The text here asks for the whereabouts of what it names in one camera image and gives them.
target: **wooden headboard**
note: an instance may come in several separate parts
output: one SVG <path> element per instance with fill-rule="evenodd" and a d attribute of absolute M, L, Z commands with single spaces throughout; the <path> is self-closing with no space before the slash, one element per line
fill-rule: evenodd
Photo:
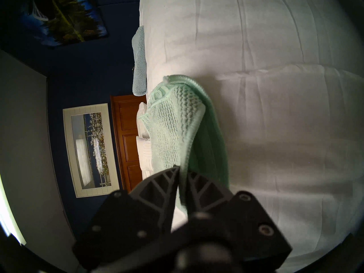
<path fill-rule="evenodd" d="M 110 99 L 121 182 L 123 189 L 130 192 L 142 181 L 136 144 L 138 136 L 136 116 L 139 104 L 147 103 L 147 100 L 145 96 L 134 95 L 110 96 Z"/>

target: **bed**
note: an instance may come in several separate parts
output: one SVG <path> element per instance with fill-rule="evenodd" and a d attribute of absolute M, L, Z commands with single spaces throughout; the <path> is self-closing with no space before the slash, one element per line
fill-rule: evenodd
<path fill-rule="evenodd" d="M 195 78 L 224 135 L 232 192 L 252 192 L 317 260 L 364 213 L 364 47 L 336 0 L 140 0 L 147 99 Z"/>

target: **gray wall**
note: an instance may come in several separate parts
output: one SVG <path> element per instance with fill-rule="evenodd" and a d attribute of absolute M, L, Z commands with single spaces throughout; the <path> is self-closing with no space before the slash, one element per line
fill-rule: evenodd
<path fill-rule="evenodd" d="M 46 95 L 45 76 L 0 51 L 0 174 L 11 211 L 26 247 L 74 272 L 75 240 L 53 171 Z"/>

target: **navy blue wall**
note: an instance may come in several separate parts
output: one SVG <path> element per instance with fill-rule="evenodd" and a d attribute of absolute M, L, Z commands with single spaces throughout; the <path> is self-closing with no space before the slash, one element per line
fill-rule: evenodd
<path fill-rule="evenodd" d="M 131 38 L 139 26 L 139 0 L 98 0 L 98 4 L 109 33 L 107 38 L 48 49 L 16 23 L 11 26 L 8 23 L 5 27 L 2 24 L 5 35 L 0 40 L 2 49 L 48 77 L 48 123 L 53 163 L 64 209 L 76 238 L 106 196 L 76 198 L 62 110 L 108 103 L 111 122 L 110 95 L 132 94 Z"/>

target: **mint green towel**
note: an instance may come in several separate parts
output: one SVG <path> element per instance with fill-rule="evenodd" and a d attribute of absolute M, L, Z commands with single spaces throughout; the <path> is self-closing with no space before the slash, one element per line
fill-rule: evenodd
<path fill-rule="evenodd" d="M 228 162 L 213 104 L 185 75 L 163 78 L 140 119 L 148 130 L 154 172 L 180 166 L 179 196 L 185 205 L 188 169 L 228 187 Z"/>

